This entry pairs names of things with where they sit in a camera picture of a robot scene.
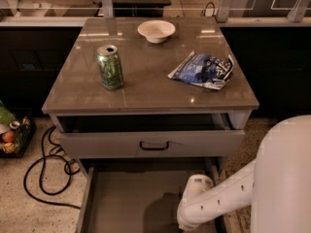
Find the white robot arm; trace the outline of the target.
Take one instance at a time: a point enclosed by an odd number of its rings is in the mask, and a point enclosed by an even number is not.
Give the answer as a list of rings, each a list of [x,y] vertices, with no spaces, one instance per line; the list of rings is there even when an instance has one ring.
[[[251,233],[311,233],[311,116],[273,126],[256,159],[216,186],[205,175],[190,176],[177,220],[192,231],[246,206]]]

